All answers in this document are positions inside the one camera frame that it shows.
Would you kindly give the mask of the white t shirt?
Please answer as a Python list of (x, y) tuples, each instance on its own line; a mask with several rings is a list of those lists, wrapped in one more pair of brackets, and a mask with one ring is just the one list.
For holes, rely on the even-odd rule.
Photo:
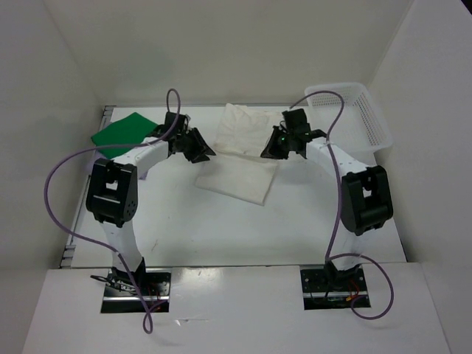
[(260, 155), (281, 120), (277, 111), (226, 104), (212, 145), (216, 155), (204, 163), (195, 186), (262, 206), (278, 161)]

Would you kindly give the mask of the green t shirt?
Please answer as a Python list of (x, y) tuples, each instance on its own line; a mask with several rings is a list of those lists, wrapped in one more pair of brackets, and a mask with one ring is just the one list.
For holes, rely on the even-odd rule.
[(112, 122), (91, 137), (92, 142), (100, 147), (99, 152), (107, 159), (114, 159), (127, 153), (130, 147), (103, 149), (105, 145), (138, 145), (157, 126), (155, 122), (141, 114), (132, 113), (127, 117)]

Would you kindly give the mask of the white plastic basket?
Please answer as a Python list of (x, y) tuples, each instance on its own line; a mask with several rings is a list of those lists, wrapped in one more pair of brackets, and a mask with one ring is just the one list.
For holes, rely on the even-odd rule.
[(381, 109), (361, 83), (331, 83), (309, 86), (305, 94), (310, 122), (315, 128), (327, 131), (344, 100), (343, 113), (330, 135), (331, 140), (348, 153), (374, 153), (392, 146), (392, 135)]

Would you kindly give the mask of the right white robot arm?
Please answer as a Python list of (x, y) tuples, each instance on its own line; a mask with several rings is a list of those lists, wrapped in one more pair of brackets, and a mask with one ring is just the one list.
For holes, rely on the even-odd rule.
[(295, 152), (334, 177), (337, 207), (324, 256), (325, 285), (339, 290), (359, 267), (368, 237), (392, 218), (389, 182), (383, 167), (369, 166), (330, 142), (321, 130), (289, 130), (275, 125), (261, 156), (287, 159)]

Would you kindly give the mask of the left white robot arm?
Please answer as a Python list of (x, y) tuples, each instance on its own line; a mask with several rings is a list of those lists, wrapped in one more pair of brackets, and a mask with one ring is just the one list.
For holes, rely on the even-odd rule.
[(120, 281), (133, 295), (143, 292), (148, 283), (145, 259), (133, 230), (139, 178), (176, 153), (193, 164), (209, 161), (215, 155), (197, 128), (178, 126), (168, 136), (164, 135), (165, 128), (158, 125), (140, 147), (113, 159), (98, 159), (86, 198), (86, 209), (101, 225), (108, 245), (114, 249), (111, 280)]

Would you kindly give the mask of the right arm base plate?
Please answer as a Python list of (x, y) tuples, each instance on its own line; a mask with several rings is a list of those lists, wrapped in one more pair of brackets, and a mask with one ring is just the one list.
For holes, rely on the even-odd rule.
[(328, 282), (323, 265), (300, 268), (305, 310), (370, 308), (367, 283), (362, 268), (342, 277), (334, 285)]

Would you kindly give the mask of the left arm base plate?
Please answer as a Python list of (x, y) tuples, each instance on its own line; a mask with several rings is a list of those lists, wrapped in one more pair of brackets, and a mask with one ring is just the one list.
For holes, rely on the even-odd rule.
[[(136, 289), (126, 277), (108, 271), (106, 277), (92, 275), (92, 279), (105, 284), (100, 312), (104, 314), (144, 313), (145, 309)], [(142, 297), (152, 313), (168, 313), (170, 309), (171, 273), (148, 269), (138, 282)]]

